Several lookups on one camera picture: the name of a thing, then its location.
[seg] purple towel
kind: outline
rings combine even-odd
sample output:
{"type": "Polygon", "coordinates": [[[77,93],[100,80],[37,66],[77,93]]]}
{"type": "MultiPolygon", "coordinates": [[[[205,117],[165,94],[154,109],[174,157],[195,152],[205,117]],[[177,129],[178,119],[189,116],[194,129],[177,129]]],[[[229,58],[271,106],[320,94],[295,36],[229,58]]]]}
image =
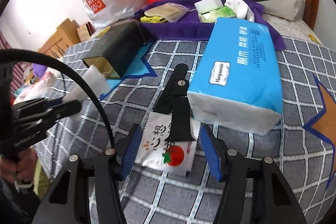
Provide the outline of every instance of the purple towel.
{"type": "MultiPolygon", "coordinates": [[[[134,19],[140,20],[144,16],[144,12],[150,8],[160,6],[167,2],[181,4],[190,10],[195,9],[194,3],[201,0],[160,0],[140,9],[135,13],[134,19]]],[[[260,23],[268,27],[271,34],[273,45],[276,51],[286,49],[286,44],[281,35],[263,19],[264,6],[254,1],[245,0],[247,5],[254,13],[256,23],[260,23]]],[[[149,31],[156,39],[163,40],[187,40],[187,41],[207,41],[210,38],[214,23],[202,23],[198,18],[197,11],[187,12],[178,22],[174,23],[142,23],[142,26],[149,31]]]]}

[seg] mounting screw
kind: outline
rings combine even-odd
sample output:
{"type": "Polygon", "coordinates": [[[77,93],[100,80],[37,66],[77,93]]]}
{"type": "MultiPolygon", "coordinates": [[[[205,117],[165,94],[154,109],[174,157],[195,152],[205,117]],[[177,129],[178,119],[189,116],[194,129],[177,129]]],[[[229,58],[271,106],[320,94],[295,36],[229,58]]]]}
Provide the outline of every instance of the mounting screw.
{"type": "Polygon", "coordinates": [[[236,155],[237,155],[237,151],[234,150],[234,149],[229,149],[229,150],[227,151],[227,153],[228,153],[230,156],[236,156],[236,155]]]}
{"type": "Polygon", "coordinates": [[[76,161],[76,160],[78,160],[78,156],[77,155],[72,155],[69,158],[69,161],[76,161]]]}
{"type": "Polygon", "coordinates": [[[265,161],[265,163],[267,163],[267,164],[271,164],[271,163],[273,162],[273,159],[270,158],[270,157],[265,157],[265,158],[264,158],[264,161],[265,161]]]}
{"type": "Polygon", "coordinates": [[[177,82],[177,84],[178,84],[178,85],[181,85],[181,86],[182,86],[182,85],[185,85],[185,81],[184,81],[184,80],[179,80],[179,81],[177,82]]]}
{"type": "Polygon", "coordinates": [[[113,155],[115,153],[115,150],[113,148],[108,148],[105,150],[106,155],[113,155]]]}

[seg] bed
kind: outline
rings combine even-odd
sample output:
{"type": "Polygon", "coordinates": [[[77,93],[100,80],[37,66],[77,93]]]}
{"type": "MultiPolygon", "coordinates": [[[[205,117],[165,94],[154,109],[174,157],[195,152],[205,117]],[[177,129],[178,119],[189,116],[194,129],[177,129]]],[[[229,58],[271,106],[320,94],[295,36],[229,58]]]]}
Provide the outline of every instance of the bed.
{"type": "MultiPolygon", "coordinates": [[[[304,21],[288,22],[265,15],[264,18],[283,36],[287,49],[277,52],[283,85],[283,117],[267,135],[261,137],[212,125],[213,133],[227,146],[241,154],[260,159],[271,156],[278,164],[300,206],[308,224],[323,218],[334,201],[336,180],[326,189],[331,170],[332,146],[302,129],[302,125],[322,109],[322,102],[312,74],[335,96],[336,53],[312,42],[316,35],[311,28],[316,18],[312,3],[306,7],[304,21]]],[[[81,61],[93,42],[69,47],[64,62],[80,75],[86,71],[81,61]]],[[[126,79],[102,101],[115,139],[123,138],[133,123],[144,127],[161,90],[174,67],[188,65],[187,79],[192,80],[207,42],[156,41],[146,60],[158,77],[126,79]]],[[[74,82],[58,79],[48,96],[58,98],[71,90],[74,82]]],[[[98,111],[85,100],[80,117],[62,119],[51,128],[49,136],[35,148],[41,165],[49,177],[55,177],[62,162],[70,155],[90,157],[109,147],[108,136],[98,111]]],[[[247,181],[242,223],[249,222],[252,181],[247,181]]],[[[127,179],[119,184],[120,199],[128,223],[198,223],[211,224],[217,211],[224,184],[209,174],[204,152],[197,146],[193,169],[189,177],[177,177],[135,165],[127,179]]],[[[94,180],[90,180],[90,212],[92,223],[98,223],[94,180]]]]}

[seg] tomato illustration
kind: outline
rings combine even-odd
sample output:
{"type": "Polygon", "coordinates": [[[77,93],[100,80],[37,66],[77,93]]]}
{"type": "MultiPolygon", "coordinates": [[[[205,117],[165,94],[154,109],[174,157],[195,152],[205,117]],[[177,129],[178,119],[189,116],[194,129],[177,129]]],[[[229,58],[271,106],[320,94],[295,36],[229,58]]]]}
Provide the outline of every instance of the tomato illustration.
{"type": "Polygon", "coordinates": [[[163,162],[171,166],[180,165],[184,160],[183,149],[177,145],[169,146],[162,156],[164,157],[163,162]]]}

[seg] orange star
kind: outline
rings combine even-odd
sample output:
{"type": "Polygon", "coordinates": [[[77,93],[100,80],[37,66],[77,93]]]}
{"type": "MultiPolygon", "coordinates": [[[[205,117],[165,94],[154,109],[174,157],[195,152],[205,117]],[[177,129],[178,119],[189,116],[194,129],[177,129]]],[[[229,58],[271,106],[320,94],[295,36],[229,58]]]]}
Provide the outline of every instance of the orange star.
{"type": "Polygon", "coordinates": [[[323,141],[330,143],[333,147],[333,162],[327,188],[336,172],[336,102],[334,97],[322,85],[322,83],[313,75],[316,85],[319,89],[323,102],[323,109],[313,118],[311,118],[302,128],[313,133],[323,141]]]}

